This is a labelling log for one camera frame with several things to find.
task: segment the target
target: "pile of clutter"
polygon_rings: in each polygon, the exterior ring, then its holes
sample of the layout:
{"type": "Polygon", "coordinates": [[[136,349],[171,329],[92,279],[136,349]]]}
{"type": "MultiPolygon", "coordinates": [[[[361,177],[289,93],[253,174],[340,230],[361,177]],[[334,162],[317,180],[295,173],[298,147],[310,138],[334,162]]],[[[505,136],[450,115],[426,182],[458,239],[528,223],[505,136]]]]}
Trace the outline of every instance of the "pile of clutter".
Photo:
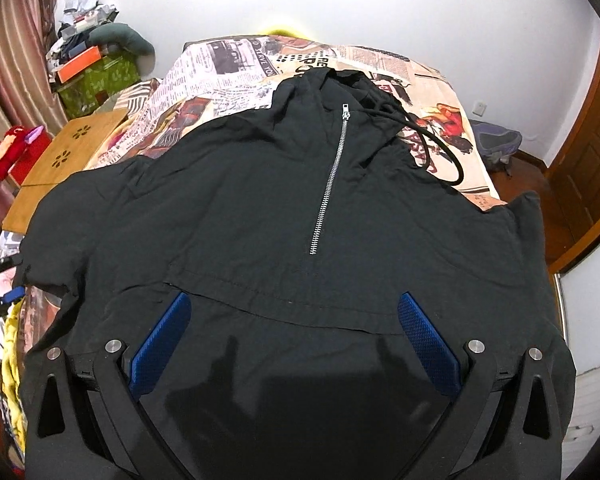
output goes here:
{"type": "Polygon", "coordinates": [[[70,118],[92,113],[112,93],[138,82],[136,57],[154,54],[153,45],[140,34],[114,22],[117,15],[114,4],[99,0],[71,0],[65,5],[46,66],[51,88],[60,94],[70,118]],[[84,77],[85,71],[90,77],[84,77]],[[78,84],[80,75],[83,81],[78,84]]]}

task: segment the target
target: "electrical socket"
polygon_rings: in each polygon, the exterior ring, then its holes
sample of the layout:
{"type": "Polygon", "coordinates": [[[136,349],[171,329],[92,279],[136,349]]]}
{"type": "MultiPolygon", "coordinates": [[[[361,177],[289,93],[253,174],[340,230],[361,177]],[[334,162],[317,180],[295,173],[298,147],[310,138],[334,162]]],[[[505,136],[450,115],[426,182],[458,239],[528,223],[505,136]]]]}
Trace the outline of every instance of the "electrical socket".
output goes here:
{"type": "Polygon", "coordinates": [[[472,110],[472,114],[477,115],[478,117],[482,117],[487,110],[487,103],[483,103],[482,101],[477,101],[474,105],[474,109],[472,110]]]}

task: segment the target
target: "door panel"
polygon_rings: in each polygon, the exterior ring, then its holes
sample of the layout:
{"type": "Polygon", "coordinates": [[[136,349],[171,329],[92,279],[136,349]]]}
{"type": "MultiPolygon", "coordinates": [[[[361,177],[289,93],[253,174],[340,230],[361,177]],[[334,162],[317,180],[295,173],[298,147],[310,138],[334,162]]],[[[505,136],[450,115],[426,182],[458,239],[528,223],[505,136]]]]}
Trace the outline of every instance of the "door panel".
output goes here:
{"type": "Polygon", "coordinates": [[[600,219],[600,79],[590,107],[549,182],[578,240],[600,219]]]}

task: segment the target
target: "wooden door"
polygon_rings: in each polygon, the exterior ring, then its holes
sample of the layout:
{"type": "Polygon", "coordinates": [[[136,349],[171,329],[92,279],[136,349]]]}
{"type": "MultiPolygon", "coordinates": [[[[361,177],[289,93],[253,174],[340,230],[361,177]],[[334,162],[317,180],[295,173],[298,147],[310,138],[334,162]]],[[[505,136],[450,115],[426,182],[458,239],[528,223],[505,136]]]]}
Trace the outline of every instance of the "wooden door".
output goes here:
{"type": "Polygon", "coordinates": [[[583,109],[547,172],[575,240],[600,221],[600,58],[583,109]]]}

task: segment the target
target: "black hooded jacket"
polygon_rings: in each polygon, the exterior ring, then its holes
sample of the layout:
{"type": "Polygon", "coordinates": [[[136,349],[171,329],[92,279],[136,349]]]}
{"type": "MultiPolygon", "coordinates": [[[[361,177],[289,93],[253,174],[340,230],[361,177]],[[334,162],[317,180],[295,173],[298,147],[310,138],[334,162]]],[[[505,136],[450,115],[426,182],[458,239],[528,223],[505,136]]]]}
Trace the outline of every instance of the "black hooded jacket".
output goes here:
{"type": "Polygon", "coordinates": [[[574,367],[537,195],[481,211],[371,110],[400,105],[360,72],[312,69],[270,109],[50,192],[17,280],[66,294],[26,359],[25,407],[46,349],[141,342],[179,289],[192,319],[141,402],[195,478],[392,479],[449,402],[398,322],[408,292],[463,372],[469,340],[504,372],[541,349],[565,431],[574,367]]]}

